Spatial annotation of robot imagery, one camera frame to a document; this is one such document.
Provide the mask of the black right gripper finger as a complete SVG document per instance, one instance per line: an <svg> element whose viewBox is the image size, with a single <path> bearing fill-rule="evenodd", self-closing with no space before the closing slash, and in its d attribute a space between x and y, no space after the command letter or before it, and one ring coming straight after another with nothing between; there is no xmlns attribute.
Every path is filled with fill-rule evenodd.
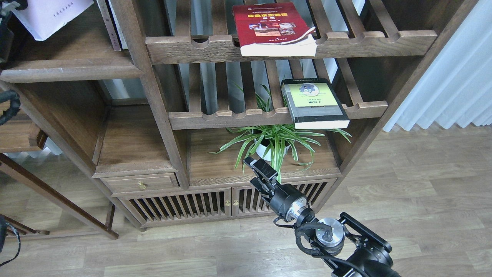
<svg viewBox="0 0 492 277"><path fill-rule="evenodd" d="M246 157L244 159L244 165L248 165L258 177L267 180L267 182L276 182L278 172L265 160L255 160L252 157Z"/></svg>

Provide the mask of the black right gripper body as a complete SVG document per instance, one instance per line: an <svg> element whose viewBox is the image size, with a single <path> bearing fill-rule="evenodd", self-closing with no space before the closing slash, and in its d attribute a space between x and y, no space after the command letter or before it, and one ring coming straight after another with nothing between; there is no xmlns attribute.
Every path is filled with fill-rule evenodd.
<svg viewBox="0 0 492 277"><path fill-rule="evenodd" d="M297 223L309 222L309 203L306 196L291 184L280 184L276 175L267 177L255 177L251 179L268 203L269 207L284 222L295 220Z"/></svg>

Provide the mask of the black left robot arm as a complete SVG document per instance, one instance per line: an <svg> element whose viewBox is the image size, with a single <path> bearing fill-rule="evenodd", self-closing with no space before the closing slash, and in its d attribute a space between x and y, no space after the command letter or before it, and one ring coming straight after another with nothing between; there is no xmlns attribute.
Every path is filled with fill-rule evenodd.
<svg viewBox="0 0 492 277"><path fill-rule="evenodd" d="M10 50L11 46L13 43L14 39L14 33L10 28L8 27L8 22L11 18L11 15L14 10L25 10L28 7L28 1L27 0L2 0L1 1L1 15L0 15L0 59L1 63L7 62L9 55L10 55ZM0 95L0 102L9 102L9 107L2 112L1 118L0 118L0 123L1 125L7 123L12 117L16 116L17 113L20 111L20 96L17 92L14 90L7 90L1 93ZM12 260L16 259L20 253L21 249L21 241L20 241L20 234L14 226L12 226L10 223L7 222L5 217L1 215L1 246L0 250L3 249L3 246L5 244L5 237L7 236L7 228L11 227L14 231L14 235L16 236L18 240L18 250L17 254L11 258L10 260L7 260L3 263L1 263L1 266L11 262Z"/></svg>

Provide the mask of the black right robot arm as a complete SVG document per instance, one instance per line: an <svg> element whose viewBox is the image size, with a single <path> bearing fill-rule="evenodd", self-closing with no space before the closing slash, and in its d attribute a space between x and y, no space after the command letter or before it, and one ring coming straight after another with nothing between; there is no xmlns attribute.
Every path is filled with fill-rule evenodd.
<svg viewBox="0 0 492 277"><path fill-rule="evenodd" d="M392 269L391 245L349 214L339 219L317 219L306 195L291 184L281 184L278 172L263 159L247 157L244 164L256 177L251 184L277 215L274 223L294 230L297 247L325 262L334 277L397 277Z"/></svg>

